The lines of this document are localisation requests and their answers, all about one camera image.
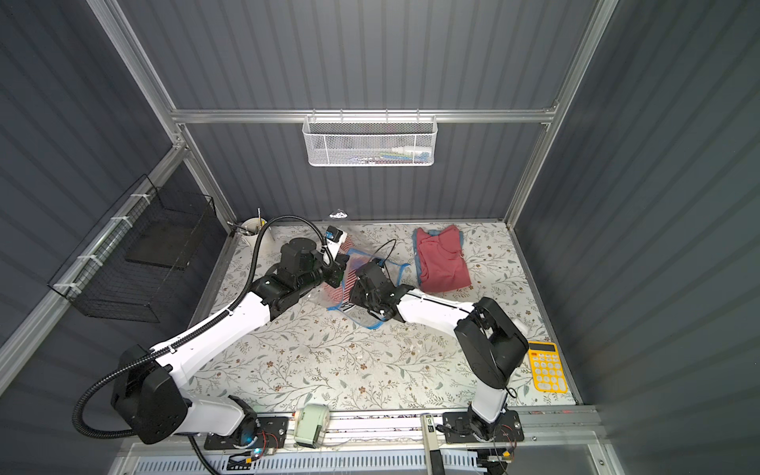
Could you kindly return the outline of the clear vacuum bag blue zip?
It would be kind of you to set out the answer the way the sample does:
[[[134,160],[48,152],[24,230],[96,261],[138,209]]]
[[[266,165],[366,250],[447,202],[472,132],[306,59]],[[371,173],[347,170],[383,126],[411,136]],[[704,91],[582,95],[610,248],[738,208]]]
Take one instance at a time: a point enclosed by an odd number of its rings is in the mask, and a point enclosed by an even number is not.
[[[403,322],[399,305],[411,287],[403,283],[405,264],[380,251],[357,249],[348,234],[334,226],[325,233],[322,269],[328,309],[368,330],[387,322]]]

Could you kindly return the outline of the blue tank top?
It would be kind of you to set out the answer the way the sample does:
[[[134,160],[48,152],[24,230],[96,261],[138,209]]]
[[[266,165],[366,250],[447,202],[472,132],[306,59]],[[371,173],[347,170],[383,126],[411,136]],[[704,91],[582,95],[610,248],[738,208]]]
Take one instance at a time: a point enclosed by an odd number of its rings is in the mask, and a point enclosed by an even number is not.
[[[424,230],[422,228],[414,229],[412,239],[413,239],[413,253],[414,253],[414,261],[415,261],[415,267],[416,267],[416,276],[417,276],[417,287],[421,288],[423,284],[423,276],[424,276],[424,267],[422,263],[422,258],[420,257],[420,239],[422,236],[422,233]]]

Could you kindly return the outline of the red ribbed garment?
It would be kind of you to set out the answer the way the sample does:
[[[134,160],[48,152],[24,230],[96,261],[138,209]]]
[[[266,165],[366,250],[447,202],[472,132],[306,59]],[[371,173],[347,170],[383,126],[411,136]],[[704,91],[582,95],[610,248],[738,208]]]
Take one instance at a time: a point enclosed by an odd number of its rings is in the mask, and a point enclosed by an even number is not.
[[[445,293],[471,285],[463,255],[463,233],[456,225],[425,231],[420,239],[425,293]]]

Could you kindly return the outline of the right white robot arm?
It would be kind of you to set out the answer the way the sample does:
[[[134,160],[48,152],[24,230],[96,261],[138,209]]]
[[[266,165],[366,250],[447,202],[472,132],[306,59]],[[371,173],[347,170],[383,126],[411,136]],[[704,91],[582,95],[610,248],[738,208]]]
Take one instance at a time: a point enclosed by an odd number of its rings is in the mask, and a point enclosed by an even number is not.
[[[355,273],[350,305],[366,310],[378,322],[424,326],[455,338],[477,379],[468,406],[470,433],[492,441],[507,407],[509,383],[530,344],[519,326],[493,299],[456,302],[395,285],[381,266],[370,261]]]

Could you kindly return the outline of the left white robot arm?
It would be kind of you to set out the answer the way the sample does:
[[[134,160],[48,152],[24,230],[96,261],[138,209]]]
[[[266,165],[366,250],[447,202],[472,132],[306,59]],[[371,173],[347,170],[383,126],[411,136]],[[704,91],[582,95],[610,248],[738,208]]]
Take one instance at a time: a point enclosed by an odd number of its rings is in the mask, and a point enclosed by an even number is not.
[[[330,227],[325,245],[297,237],[280,249],[280,260],[217,314],[150,350],[123,353],[112,406],[129,433],[146,445],[172,435],[213,433],[241,445],[257,433],[257,414],[237,396],[197,398],[185,392],[195,373],[246,334],[295,306],[313,289],[342,282],[348,257],[340,248],[344,232]]]

